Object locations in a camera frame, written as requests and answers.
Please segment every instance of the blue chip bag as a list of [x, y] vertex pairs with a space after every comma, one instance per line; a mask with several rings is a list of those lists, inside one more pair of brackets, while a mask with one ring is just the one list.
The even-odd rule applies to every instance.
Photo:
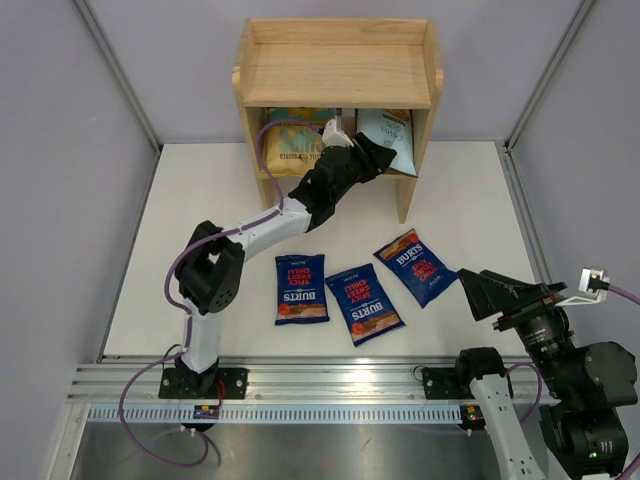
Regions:
[[278, 314], [276, 325], [328, 322], [324, 293], [324, 255], [276, 257]]
[[458, 278], [420, 241], [413, 229], [374, 255], [402, 280], [422, 308]]
[[404, 327], [404, 322], [378, 282], [373, 265], [368, 263], [327, 278], [357, 347], [389, 330]]

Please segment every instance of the gray wall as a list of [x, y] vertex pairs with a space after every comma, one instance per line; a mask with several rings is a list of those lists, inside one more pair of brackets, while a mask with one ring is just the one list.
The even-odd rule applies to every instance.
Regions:
[[3, 2], [0, 65], [0, 469], [33, 480], [154, 159], [70, 2]]
[[[574, 290], [583, 265], [640, 294], [640, 2], [602, 1], [526, 128], [516, 154], [555, 278]], [[581, 342], [640, 355], [640, 308], [610, 295], [569, 311]], [[619, 410], [632, 452], [640, 410]]]
[[432, 17], [434, 136], [505, 139], [579, 0], [89, 0], [165, 143], [240, 140], [231, 65], [245, 17]]

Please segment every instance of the wooden shelf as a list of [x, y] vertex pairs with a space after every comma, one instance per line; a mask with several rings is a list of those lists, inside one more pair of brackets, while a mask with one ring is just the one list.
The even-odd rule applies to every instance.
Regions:
[[[419, 173], [443, 88], [437, 28], [430, 19], [248, 19], [232, 80], [265, 208], [275, 203], [274, 189], [253, 143], [268, 107], [410, 109]], [[418, 180], [388, 175], [404, 223]]]

